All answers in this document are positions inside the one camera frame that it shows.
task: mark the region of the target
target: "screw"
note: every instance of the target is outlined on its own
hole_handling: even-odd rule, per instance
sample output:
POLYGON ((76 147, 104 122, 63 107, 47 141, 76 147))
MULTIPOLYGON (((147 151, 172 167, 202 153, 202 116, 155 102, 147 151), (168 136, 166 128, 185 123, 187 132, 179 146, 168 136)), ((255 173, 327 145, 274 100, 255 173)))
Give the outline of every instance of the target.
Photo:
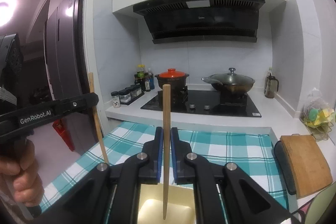
POLYGON ((97 169, 99 171, 105 171, 107 169, 107 167, 109 167, 106 163, 102 162, 100 164, 97 165, 97 169))
POLYGON ((136 156, 139 160, 144 160, 145 158, 147 158, 147 154, 144 152, 140 152, 137 154, 136 156))
POLYGON ((197 154, 195 153, 188 153, 187 154, 187 159, 194 160, 197 158, 197 154))
POLYGON ((234 162, 229 162, 226 165, 226 168, 229 169, 230 171, 236 170, 237 169, 237 165, 234 162))

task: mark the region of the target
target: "gas stove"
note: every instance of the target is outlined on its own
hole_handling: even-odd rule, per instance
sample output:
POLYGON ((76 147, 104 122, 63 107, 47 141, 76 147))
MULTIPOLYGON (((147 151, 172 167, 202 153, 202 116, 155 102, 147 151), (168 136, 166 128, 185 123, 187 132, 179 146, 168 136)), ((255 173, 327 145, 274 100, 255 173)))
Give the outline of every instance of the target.
MULTIPOLYGON (((162 91, 141 109, 162 111, 162 91)), ((221 115, 236 117, 261 117, 257 107, 247 93, 241 96, 215 90, 172 90, 171 112, 221 115)))

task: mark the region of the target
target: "refrigerator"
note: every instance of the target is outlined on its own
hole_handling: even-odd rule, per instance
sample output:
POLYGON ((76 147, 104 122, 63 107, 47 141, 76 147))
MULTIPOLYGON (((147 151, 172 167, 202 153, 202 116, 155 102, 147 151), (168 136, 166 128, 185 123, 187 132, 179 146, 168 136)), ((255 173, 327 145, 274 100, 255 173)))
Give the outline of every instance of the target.
MULTIPOLYGON (((75 20, 78 0, 62 0, 45 25, 44 48, 47 75, 54 100, 82 94, 76 61, 75 20)), ((75 151, 80 155, 96 143, 93 120, 88 112, 67 116, 66 125, 75 151)))

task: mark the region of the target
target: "kitchen counter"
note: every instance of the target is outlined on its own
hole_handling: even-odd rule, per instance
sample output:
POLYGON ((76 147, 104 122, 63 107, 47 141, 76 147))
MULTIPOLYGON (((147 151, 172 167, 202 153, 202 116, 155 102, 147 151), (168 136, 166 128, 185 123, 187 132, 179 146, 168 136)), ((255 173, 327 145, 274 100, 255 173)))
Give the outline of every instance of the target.
MULTIPOLYGON (((188 85, 190 90, 211 90, 211 85, 188 85)), ((129 106, 121 105, 120 108, 112 107, 111 103, 105 104, 105 112, 107 117, 151 124, 154 126, 162 126, 162 112, 154 110, 141 109, 150 99, 155 97, 158 91, 156 88, 145 94, 129 106)), ((231 117, 217 115, 199 115, 189 113, 171 113, 172 127, 181 130, 198 130, 198 131, 229 131, 248 134, 269 134, 273 145, 280 139, 282 135, 309 134, 308 130, 299 119, 294 119, 284 109, 284 107, 276 99, 268 99, 263 94, 262 88, 253 88, 248 92, 252 101, 258 108, 262 117, 231 117)), ((317 142, 325 159, 327 160, 333 181, 336 181, 336 147, 333 142, 327 141, 317 142)), ((288 195, 290 211, 293 212, 298 207, 304 205, 313 198, 317 193, 308 197, 296 199, 296 196, 288 195)))

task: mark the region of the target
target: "hand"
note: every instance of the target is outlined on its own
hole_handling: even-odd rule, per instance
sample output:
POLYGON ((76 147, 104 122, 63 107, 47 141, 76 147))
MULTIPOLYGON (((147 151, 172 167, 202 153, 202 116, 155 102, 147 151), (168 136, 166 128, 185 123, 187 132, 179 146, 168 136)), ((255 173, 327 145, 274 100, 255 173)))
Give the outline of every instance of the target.
MULTIPOLYGON (((37 173, 38 168, 38 163, 35 160, 34 144, 30 140, 26 141, 26 147, 20 162, 0 156, 0 177, 1 174, 15 176, 13 180, 15 190, 13 199, 16 202, 24 203, 27 207, 40 204, 44 194, 42 181, 37 173)), ((4 193, 7 192, 3 190, 4 183, 0 183, 0 188, 4 193)))

